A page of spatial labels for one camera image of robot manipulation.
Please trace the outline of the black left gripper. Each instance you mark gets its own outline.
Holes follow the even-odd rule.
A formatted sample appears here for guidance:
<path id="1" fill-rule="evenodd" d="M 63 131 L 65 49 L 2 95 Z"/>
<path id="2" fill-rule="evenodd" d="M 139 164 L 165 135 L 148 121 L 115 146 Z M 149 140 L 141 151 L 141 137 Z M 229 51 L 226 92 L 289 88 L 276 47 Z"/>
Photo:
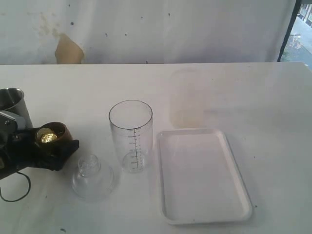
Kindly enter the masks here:
<path id="1" fill-rule="evenodd" d="M 79 148 L 79 141 L 39 144 L 35 133 L 39 128 L 0 134 L 0 178 L 4 179 L 24 168 L 60 171 Z"/>

